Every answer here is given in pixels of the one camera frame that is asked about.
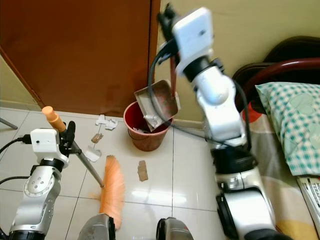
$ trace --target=door frame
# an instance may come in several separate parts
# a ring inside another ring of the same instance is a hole
[[[149,42],[148,42],[148,73],[149,68],[152,64],[153,59],[157,54],[157,44],[158,44],[158,20],[157,15],[160,11],[161,0],[150,0],[150,14],[149,14]],[[4,49],[0,45],[0,54],[3,57],[4,61],[8,64],[8,66],[15,73],[20,82],[24,85],[27,91],[32,95],[34,100],[38,103],[40,108],[45,107],[46,105],[41,100],[41,98],[37,95],[37,93],[31,88],[28,82],[25,80],[24,76],[18,71],[13,62],[10,60]]]

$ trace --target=pillow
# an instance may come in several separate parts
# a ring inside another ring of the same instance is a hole
[[[320,85],[268,82],[255,87],[292,175],[320,175]]]

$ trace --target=bed headboard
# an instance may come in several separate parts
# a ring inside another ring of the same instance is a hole
[[[232,79],[242,86],[248,102],[258,96],[255,85],[267,82],[320,84],[320,38],[288,38],[276,45],[264,62],[241,67]],[[244,108],[239,94],[235,104],[238,111]]]

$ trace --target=dustpan handle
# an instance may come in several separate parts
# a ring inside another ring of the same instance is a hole
[[[170,58],[170,81],[171,81],[171,95],[172,97],[176,96],[176,81],[177,81],[177,74],[176,74],[176,57],[172,56]]]

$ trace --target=white paper debris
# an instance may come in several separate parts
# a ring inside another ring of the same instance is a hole
[[[141,129],[139,129],[139,128],[133,128],[133,130],[135,130],[136,132],[138,132],[138,133],[142,133],[142,134],[144,134],[145,133],[145,131],[143,131],[143,130],[141,130]]]
[[[95,125],[99,125],[99,124],[106,124],[107,120],[105,118],[105,115],[101,114],[98,118],[97,121],[95,121]]]
[[[143,117],[154,129],[159,127],[163,121],[158,115],[145,115]]]
[[[114,119],[106,120],[105,129],[113,130],[118,126],[118,121]]]
[[[92,146],[88,146],[88,148],[84,152],[84,155],[91,162],[96,162],[101,157],[101,151],[98,149],[95,150]]]
[[[118,126],[118,121],[110,118],[109,120],[106,120],[105,115],[101,114],[97,121],[95,121],[95,125],[104,124],[105,129],[113,130]]]

